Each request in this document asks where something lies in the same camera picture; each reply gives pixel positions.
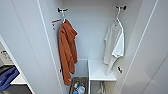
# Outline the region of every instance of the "wardrobe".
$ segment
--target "wardrobe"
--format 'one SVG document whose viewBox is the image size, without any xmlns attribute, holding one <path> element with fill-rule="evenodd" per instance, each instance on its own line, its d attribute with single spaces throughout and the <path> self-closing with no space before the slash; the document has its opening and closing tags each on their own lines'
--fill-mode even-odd
<svg viewBox="0 0 168 94">
<path fill-rule="evenodd" d="M 58 49 L 60 9 L 77 31 L 78 62 L 72 77 L 88 77 L 88 60 L 103 60 L 104 37 L 117 8 L 124 27 L 125 54 L 104 81 L 107 94 L 167 94 L 167 0 L 1 0 L 0 41 L 33 94 L 68 94 Z M 100 81 L 91 82 L 97 94 Z"/>
</svg>

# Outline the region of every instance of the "metal hook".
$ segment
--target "metal hook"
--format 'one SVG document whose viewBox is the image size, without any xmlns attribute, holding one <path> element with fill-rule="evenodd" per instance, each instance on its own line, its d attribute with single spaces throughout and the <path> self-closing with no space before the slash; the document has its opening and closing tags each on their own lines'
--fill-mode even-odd
<svg viewBox="0 0 168 94">
<path fill-rule="evenodd" d="M 126 9 L 127 9 L 127 6 L 120 7 L 120 9 L 126 10 Z"/>
<path fill-rule="evenodd" d="M 61 12 L 61 11 L 67 11 L 68 9 L 60 9 L 58 8 L 58 12 Z"/>
</svg>

